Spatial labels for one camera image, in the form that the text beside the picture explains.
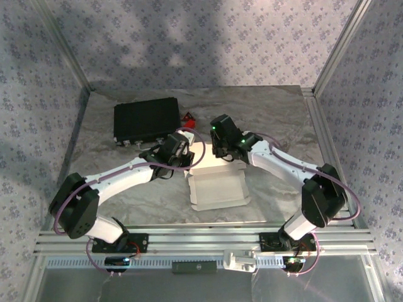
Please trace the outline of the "white and blue paper box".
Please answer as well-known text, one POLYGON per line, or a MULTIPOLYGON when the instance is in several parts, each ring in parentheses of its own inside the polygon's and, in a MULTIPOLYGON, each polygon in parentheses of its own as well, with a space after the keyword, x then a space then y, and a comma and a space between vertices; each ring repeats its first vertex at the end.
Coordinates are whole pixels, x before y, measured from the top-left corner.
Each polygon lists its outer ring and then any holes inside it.
POLYGON ((218 159, 212 154, 211 144, 206 144, 206 148, 205 156, 201 157, 201 142, 190 147, 195 153, 194 161, 201 160, 184 172, 190 187, 191 207, 206 211, 247 205, 251 197, 245 180, 246 164, 240 160, 218 159))

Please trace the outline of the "dark grey rectangular box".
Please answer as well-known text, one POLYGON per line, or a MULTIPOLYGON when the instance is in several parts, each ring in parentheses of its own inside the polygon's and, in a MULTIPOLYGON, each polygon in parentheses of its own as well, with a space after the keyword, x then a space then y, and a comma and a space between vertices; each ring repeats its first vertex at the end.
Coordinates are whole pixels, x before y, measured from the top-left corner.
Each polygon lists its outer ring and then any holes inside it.
POLYGON ((217 272, 215 261, 173 262, 173 274, 215 274, 217 272))

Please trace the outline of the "black briefcase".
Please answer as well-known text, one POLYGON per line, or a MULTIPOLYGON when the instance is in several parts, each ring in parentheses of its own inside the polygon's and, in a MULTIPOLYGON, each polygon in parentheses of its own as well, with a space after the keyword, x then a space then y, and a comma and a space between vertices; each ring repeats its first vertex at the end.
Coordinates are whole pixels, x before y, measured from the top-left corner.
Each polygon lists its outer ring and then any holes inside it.
POLYGON ((180 126, 176 98, 121 103, 113 108, 113 140, 119 146, 164 139, 180 126))

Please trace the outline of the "black left controller board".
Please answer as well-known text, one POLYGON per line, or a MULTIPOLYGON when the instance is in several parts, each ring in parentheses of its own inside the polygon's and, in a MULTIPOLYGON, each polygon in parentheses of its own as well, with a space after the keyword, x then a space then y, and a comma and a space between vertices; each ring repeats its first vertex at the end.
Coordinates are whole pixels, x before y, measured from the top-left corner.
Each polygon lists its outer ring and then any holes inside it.
POLYGON ((130 267, 128 257, 106 257, 104 266, 108 272, 123 273, 130 267))

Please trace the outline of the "black controller board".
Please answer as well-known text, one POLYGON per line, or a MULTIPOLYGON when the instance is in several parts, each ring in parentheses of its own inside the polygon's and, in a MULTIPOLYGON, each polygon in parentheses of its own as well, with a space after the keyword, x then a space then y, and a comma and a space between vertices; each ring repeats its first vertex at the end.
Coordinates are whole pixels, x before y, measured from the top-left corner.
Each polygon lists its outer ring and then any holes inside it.
POLYGON ((104 266, 108 272, 123 273, 130 267, 128 257, 106 257, 104 266))
POLYGON ((289 273, 300 273, 304 268, 304 257, 283 257, 283 270, 289 273))

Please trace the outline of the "shiny metal lower panel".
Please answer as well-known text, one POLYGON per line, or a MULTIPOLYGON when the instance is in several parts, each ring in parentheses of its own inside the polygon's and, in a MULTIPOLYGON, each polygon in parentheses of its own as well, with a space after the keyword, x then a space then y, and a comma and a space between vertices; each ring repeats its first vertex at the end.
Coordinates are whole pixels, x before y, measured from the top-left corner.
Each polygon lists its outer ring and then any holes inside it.
POLYGON ((260 269, 255 274, 173 274, 145 269, 109 277, 95 269, 49 269, 35 302, 375 302, 361 273, 321 269, 305 276, 260 269))

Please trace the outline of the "black right controller board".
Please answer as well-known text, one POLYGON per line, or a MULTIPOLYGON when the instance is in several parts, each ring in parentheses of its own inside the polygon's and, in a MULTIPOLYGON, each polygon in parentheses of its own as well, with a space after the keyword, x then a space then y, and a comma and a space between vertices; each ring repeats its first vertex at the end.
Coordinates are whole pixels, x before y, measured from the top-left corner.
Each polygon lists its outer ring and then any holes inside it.
POLYGON ((304 257, 283 257, 283 270, 289 273, 300 273, 304 268, 304 257))

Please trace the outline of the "aluminium front rail frame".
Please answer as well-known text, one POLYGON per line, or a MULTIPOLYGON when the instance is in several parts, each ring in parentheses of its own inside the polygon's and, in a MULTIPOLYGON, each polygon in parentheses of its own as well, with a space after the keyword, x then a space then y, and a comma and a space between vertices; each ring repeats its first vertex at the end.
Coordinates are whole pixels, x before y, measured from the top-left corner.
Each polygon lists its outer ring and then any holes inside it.
MULTIPOLYGON (((275 232, 267 223, 149 225, 130 230, 149 235, 147 253, 152 255, 218 255, 224 250, 257 250, 259 234, 275 232)), ((328 226, 315 232, 325 255, 376 254, 368 229, 349 225, 328 226)), ((38 255, 82 255, 87 238, 75 240, 51 231, 40 232, 34 253, 38 255)))

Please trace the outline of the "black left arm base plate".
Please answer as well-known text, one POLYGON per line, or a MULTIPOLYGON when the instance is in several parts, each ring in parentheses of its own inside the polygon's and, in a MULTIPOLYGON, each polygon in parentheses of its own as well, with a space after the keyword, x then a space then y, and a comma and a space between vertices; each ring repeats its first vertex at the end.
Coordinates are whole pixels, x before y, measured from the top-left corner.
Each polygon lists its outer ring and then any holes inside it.
POLYGON ((136 254, 146 253, 149 235, 147 233, 128 233, 117 243, 107 243, 96 238, 91 248, 92 253, 100 254, 136 254))

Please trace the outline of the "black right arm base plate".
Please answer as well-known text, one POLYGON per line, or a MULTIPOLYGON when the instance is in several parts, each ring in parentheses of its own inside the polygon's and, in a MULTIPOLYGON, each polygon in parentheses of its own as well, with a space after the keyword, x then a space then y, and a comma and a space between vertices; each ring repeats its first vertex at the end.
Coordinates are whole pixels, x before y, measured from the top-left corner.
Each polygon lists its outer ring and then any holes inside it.
POLYGON ((292 239, 285 233, 260 233, 259 245, 262 252, 313 252, 317 250, 314 236, 310 233, 298 240, 292 239))

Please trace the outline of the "aluminium right side rail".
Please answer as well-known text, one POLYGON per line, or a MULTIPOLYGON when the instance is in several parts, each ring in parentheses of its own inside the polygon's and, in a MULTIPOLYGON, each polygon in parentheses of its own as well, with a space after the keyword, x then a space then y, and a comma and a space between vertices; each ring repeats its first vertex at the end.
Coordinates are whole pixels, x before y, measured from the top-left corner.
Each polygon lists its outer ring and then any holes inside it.
MULTIPOLYGON (((303 87, 301 88, 301 90, 318 138, 322 157, 325 162, 333 165, 337 169, 340 180, 345 183, 345 185, 347 185, 347 180, 344 176, 344 172, 341 167, 341 163, 339 161, 339 157, 336 152, 336 148, 332 140, 332 135, 328 127, 326 116, 321 107, 321 104, 320 102, 318 102, 318 100, 316 100, 311 88, 303 87)), ((350 193, 346 191, 346 194, 348 197, 346 205, 348 206, 349 212, 352 215, 357 210, 357 205, 354 201, 354 198, 351 197, 350 193)), ((362 217, 362 212, 360 213, 359 217, 352 220, 352 224, 356 228, 368 228, 362 217)))

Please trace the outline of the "aluminium rail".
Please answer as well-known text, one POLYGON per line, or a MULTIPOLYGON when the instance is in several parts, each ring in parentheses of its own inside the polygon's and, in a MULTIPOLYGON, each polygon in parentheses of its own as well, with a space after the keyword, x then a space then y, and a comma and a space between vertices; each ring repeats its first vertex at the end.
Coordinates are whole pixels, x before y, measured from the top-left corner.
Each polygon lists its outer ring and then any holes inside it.
POLYGON ((46 220, 45 224, 42 228, 42 230, 53 230, 53 223, 54 223, 54 218, 52 214, 50 213, 50 206, 53 203, 54 198, 56 197, 57 192, 59 191, 62 183, 66 179, 66 177, 69 175, 69 169, 71 166, 72 162, 72 155, 74 153, 74 149, 76 146, 77 139, 79 137, 79 132, 81 129, 82 121, 85 115, 87 103, 90 97, 91 91, 86 89, 85 87, 80 90, 79 97, 77 99, 77 104, 78 104, 78 113, 77 113, 77 118, 74 122, 74 127, 72 129, 72 134, 69 139, 69 143, 67 145, 67 150, 64 155, 64 160, 62 162, 62 167, 56 182, 56 188, 54 193, 52 194, 52 199, 50 200, 50 203, 47 208, 47 215, 46 215, 46 220))
MULTIPOLYGON (((344 176, 344 172, 341 167, 341 163, 339 161, 339 157, 336 152, 336 148, 332 140, 332 135, 328 127, 326 116, 321 107, 321 104, 320 102, 318 102, 318 100, 316 100, 311 88, 303 87, 301 88, 301 90, 318 138, 322 157, 325 162, 333 165, 337 169, 340 180, 345 183, 345 185, 347 185, 347 180, 344 176)), ((357 210, 357 205, 354 201, 354 198, 351 197, 350 193, 346 191, 346 194, 348 197, 346 205, 348 206, 349 212, 352 215, 357 210)), ((356 228, 368 228, 362 217, 362 212, 360 213, 359 217, 352 220, 352 224, 356 228)))

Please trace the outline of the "aluminium left side rail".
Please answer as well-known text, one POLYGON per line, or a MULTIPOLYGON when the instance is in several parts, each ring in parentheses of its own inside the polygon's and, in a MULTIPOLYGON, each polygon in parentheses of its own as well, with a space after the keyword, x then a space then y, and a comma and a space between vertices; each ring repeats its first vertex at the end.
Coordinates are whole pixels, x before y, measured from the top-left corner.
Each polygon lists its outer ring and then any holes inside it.
POLYGON ((86 89, 85 87, 80 90, 79 97, 77 99, 77 104, 78 104, 78 113, 77 113, 77 118, 74 122, 74 127, 72 129, 72 134, 69 139, 69 143, 67 145, 67 150, 64 155, 64 160, 62 162, 62 167, 56 182, 56 188, 54 193, 52 194, 52 199, 50 200, 50 203, 47 208, 47 215, 46 215, 46 220, 45 224, 42 228, 42 230, 53 230, 53 223, 54 223, 54 218, 52 214, 50 213, 50 206, 53 203, 54 198, 56 197, 57 192, 59 191, 62 183, 66 179, 66 177, 69 175, 69 169, 71 166, 72 162, 72 155, 74 153, 74 149, 76 146, 77 139, 79 137, 79 132, 81 129, 82 121, 85 115, 87 103, 90 97, 91 91, 86 89))

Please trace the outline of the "white plastic bracket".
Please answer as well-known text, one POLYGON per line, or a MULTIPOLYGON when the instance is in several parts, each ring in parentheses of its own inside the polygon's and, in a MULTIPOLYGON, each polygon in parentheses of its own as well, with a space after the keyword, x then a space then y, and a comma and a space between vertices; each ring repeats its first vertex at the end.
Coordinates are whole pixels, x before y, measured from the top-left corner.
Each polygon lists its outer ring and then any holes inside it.
POLYGON ((253 273, 256 270, 256 255, 252 250, 224 250, 223 267, 230 271, 253 273))

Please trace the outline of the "aluminium right corner post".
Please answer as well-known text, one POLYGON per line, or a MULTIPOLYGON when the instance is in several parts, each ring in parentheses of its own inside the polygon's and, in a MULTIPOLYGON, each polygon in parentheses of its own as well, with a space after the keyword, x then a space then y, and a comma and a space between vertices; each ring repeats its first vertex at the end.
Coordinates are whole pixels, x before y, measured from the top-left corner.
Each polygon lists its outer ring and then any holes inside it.
POLYGON ((372 2, 373 0, 357 0, 321 73, 312 87, 314 97, 318 98, 323 93, 372 2))

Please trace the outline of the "aluminium corner post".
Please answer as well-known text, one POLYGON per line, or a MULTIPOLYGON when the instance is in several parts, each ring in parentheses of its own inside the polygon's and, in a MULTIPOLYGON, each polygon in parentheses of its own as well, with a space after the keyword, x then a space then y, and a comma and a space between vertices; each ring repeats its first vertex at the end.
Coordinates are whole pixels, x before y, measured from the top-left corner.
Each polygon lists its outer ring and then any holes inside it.
POLYGON ((73 76, 78 84, 90 94, 93 91, 84 71, 81 69, 79 62, 72 51, 67 39, 62 33, 56 17, 51 12, 46 0, 30 0, 39 17, 41 18, 44 26, 46 27, 51 39, 57 46, 61 56, 70 68, 73 76))
POLYGON ((357 0, 321 73, 312 87, 314 97, 318 98, 323 93, 372 2, 373 0, 357 0))

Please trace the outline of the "aluminium left corner post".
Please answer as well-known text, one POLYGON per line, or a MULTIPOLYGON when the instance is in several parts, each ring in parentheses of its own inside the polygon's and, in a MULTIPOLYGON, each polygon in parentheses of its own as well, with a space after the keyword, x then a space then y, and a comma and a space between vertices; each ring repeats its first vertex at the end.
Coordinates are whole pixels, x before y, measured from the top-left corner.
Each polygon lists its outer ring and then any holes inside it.
POLYGON ((57 46, 61 56, 70 68, 73 76, 78 84, 90 94, 93 91, 84 71, 81 69, 79 62, 72 51, 67 39, 62 33, 56 17, 51 12, 46 0, 30 0, 39 17, 41 18, 44 26, 46 27, 51 39, 57 46))

